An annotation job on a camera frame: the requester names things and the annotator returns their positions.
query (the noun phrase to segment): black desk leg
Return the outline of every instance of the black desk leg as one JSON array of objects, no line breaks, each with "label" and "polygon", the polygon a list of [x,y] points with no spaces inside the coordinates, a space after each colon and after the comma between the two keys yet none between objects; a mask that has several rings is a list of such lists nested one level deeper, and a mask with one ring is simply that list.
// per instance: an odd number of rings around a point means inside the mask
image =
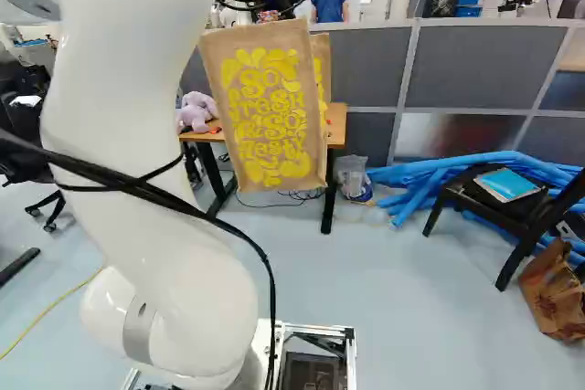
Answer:
[{"label": "black desk leg", "polygon": [[197,142],[197,150],[199,151],[199,158],[201,159],[201,162],[203,162],[203,166],[205,166],[207,171],[207,177],[209,177],[209,182],[211,183],[211,187],[213,187],[213,192],[216,193],[216,196],[220,200],[225,201],[228,196],[223,187],[223,180],[221,180],[221,174],[219,173],[218,162],[216,162],[216,157],[213,155],[211,144],[208,142]]},{"label": "black desk leg", "polygon": [[189,182],[191,184],[199,184],[201,182],[201,175],[195,165],[197,158],[195,148],[191,147],[187,142],[183,142],[183,153],[185,154],[185,169]]},{"label": "black desk leg", "polygon": [[25,251],[18,259],[14,260],[8,267],[0,271],[0,288],[19,273],[28,263],[40,254],[40,249],[30,248]]},{"label": "black desk leg", "polygon": [[219,173],[218,162],[216,161],[215,155],[213,155],[211,145],[208,142],[196,142],[196,145],[199,151],[199,158],[203,162],[203,166],[205,166],[207,177],[209,178],[213,192],[216,194],[216,199],[207,210],[207,213],[211,216],[216,216],[231,193],[236,190],[238,180],[234,174],[228,184],[224,186],[221,174]]},{"label": "black desk leg", "polygon": [[333,209],[335,207],[335,195],[337,194],[337,182],[333,175],[333,164],[335,162],[335,150],[327,149],[327,188],[325,189],[325,207],[323,219],[321,220],[321,233],[329,235],[333,223]]}]

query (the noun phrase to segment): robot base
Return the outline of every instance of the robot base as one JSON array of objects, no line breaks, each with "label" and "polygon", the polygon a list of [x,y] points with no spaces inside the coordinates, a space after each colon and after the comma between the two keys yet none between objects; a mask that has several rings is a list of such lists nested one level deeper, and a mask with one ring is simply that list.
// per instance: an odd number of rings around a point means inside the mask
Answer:
[{"label": "robot base", "polygon": [[[227,390],[263,390],[270,321],[259,320],[249,354]],[[356,333],[345,326],[277,322],[275,384],[271,390],[356,390]],[[121,390],[180,390],[132,369]]]}]

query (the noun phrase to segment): crumpled brown paper bag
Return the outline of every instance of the crumpled brown paper bag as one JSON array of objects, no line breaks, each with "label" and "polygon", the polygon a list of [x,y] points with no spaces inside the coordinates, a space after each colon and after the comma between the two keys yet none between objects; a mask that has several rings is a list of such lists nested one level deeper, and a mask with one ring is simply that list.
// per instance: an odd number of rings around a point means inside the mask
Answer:
[{"label": "crumpled brown paper bag", "polygon": [[540,331],[564,342],[585,338],[585,290],[569,264],[571,245],[560,238],[534,258],[520,288]]},{"label": "crumpled brown paper bag", "polygon": [[325,186],[326,138],[306,20],[211,32],[199,49],[239,189]]}]

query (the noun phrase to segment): yellow cable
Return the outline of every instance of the yellow cable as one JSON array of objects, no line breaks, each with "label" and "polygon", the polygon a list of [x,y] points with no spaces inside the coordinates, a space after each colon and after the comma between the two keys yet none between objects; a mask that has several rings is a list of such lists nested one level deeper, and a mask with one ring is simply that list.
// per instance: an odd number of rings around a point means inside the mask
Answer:
[{"label": "yellow cable", "polygon": [[73,294],[74,292],[77,292],[78,290],[82,289],[83,287],[85,287],[88,283],[90,283],[92,280],[95,279],[95,277],[101,273],[101,271],[104,269],[104,267],[101,267],[100,269],[98,269],[95,273],[93,273],[88,279],[84,280],[83,282],[81,282],[77,287],[72,288],[71,290],[67,291],[65,294],[63,294],[61,297],[59,297],[57,300],[55,300],[53,303],[51,303],[50,305],[48,305],[46,307],[46,309],[44,311],[42,311],[34,320],[32,323],[30,323],[28,325],[28,327],[25,329],[24,332],[22,332],[20,334],[20,336],[16,339],[16,341],[14,343],[12,343],[12,345],[4,352],[0,355],[0,361],[4,360],[9,353],[11,353],[15,347],[18,346],[18,344],[20,342],[22,342],[25,337],[28,335],[29,332],[31,332],[33,330],[33,328],[35,326],[37,326],[37,324],[43,320],[43,318],[49,314],[51,311],[53,311],[53,309],[59,305],[62,301],[64,301],[68,296],[70,296],[71,294]]}]

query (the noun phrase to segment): gray partition panel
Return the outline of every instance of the gray partition panel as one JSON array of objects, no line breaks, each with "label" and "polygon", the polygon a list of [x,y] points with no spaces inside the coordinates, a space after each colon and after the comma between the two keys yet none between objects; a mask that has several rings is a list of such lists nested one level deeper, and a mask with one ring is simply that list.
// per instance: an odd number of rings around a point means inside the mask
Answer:
[{"label": "gray partition panel", "polygon": [[367,166],[386,166],[393,123],[392,113],[348,113],[346,153],[367,156]]},{"label": "gray partition panel", "polygon": [[540,108],[585,111],[585,72],[557,72]]},{"label": "gray partition panel", "polygon": [[184,93],[196,90],[211,96],[211,88],[209,87],[209,81],[207,81],[207,74],[198,48],[195,48],[191,58],[186,63],[180,85]]},{"label": "gray partition panel", "polygon": [[585,165],[585,119],[534,118],[518,151],[548,162]]},{"label": "gray partition panel", "polygon": [[395,107],[410,27],[330,31],[332,98],[356,107]]},{"label": "gray partition panel", "polygon": [[406,106],[529,109],[566,30],[424,26]]},{"label": "gray partition panel", "polygon": [[525,116],[404,113],[398,160],[449,157],[512,148]]}]

